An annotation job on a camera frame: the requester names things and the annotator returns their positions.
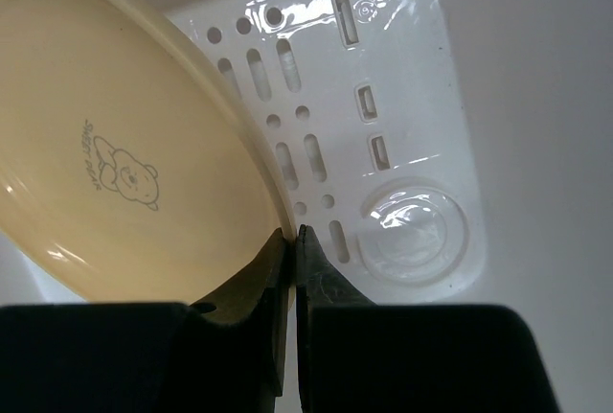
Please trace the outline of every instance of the drainage hole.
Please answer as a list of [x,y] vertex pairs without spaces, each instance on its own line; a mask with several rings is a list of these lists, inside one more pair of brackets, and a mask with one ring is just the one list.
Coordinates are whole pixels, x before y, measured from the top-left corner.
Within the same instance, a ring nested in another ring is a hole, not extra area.
[[192,304],[192,308],[194,308],[201,314],[208,314],[209,312],[213,312],[214,310],[216,310],[217,306],[215,306],[213,303],[202,302]]
[[296,215],[306,215],[307,214],[307,205],[304,202],[296,202],[294,204],[294,213]]
[[310,111],[306,106],[298,106],[296,108],[296,118],[301,121],[308,121],[308,117],[310,116]]
[[266,125],[270,128],[279,128],[281,127],[281,119],[276,114],[271,114],[266,118]]
[[332,197],[331,195],[324,195],[322,197],[322,205],[325,209],[331,209],[332,207],[334,207],[334,197]]
[[247,17],[241,17],[237,20],[237,32],[240,34],[249,34],[251,32],[251,22]]
[[207,32],[207,39],[211,44],[219,44],[221,42],[221,30],[217,27],[211,27]]
[[273,27],[281,24],[283,19],[284,15],[278,8],[270,8],[268,11],[266,11],[266,21]]

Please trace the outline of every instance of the dish rack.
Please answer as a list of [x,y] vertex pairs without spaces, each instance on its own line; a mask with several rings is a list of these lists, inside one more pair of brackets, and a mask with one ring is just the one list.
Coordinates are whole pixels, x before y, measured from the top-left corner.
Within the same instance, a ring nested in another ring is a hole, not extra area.
[[486,236],[439,0],[156,4],[234,86],[297,224],[360,291],[429,302],[474,282]]

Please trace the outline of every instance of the oval slot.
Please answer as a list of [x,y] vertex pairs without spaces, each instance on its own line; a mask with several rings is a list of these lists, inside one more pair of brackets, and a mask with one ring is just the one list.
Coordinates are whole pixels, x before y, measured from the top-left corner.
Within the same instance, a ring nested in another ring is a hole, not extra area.
[[324,158],[322,157],[322,152],[319,149],[317,137],[312,133],[305,137],[305,150],[315,181],[326,181],[326,178],[328,178],[328,173],[326,172],[326,166],[324,165]]
[[279,39],[279,42],[277,42],[277,55],[279,56],[281,69],[284,72],[287,88],[290,92],[299,92],[302,83],[298,74],[298,66],[296,66],[296,58],[287,39]]
[[272,98],[272,91],[270,90],[270,82],[268,81],[264,63],[261,61],[260,53],[255,49],[249,49],[249,52],[247,52],[247,63],[249,64],[249,70],[251,71],[251,77],[256,86],[258,97],[260,97],[260,100],[268,102]]
[[281,168],[281,173],[284,176],[285,186],[289,190],[295,190],[298,188],[298,176],[296,175],[296,168],[291,160],[291,153],[285,143],[279,143],[275,147],[277,154],[277,162]]
[[222,58],[220,61],[218,61],[217,70],[219,70],[219,73],[221,73],[223,77],[228,82],[230,82],[230,85],[232,85],[238,96],[241,97],[240,88],[238,87],[237,75],[234,72],[234,68],[232,67],[232,63],[230,62],[230,60],[227,58]]
[[347,240],[343,232],[343,226],[339,221],[331,221],[329,224],[329,234],[332,237],[334,250],[336,250],[336,258],[340,263],[349,262],[349,248],[347,248]]

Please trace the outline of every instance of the plate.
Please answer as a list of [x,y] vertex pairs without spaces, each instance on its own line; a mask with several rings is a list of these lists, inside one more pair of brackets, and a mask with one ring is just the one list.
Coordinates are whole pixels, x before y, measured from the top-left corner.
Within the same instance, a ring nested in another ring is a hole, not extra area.
[[0,0],[0,229],[91,301],[192,302],[295,232],[225,81],[139,0]]

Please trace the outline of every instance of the bear illustration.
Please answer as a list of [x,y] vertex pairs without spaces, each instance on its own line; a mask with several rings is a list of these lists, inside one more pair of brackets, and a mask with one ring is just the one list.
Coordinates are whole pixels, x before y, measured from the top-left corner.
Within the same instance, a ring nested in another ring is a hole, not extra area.
[[157,211],[157,170],[141,164],[125,149],[115,149],[101,136],[94,137],[94,147],[100,159],[100,182],[110,191],[127,200],[140,202]]

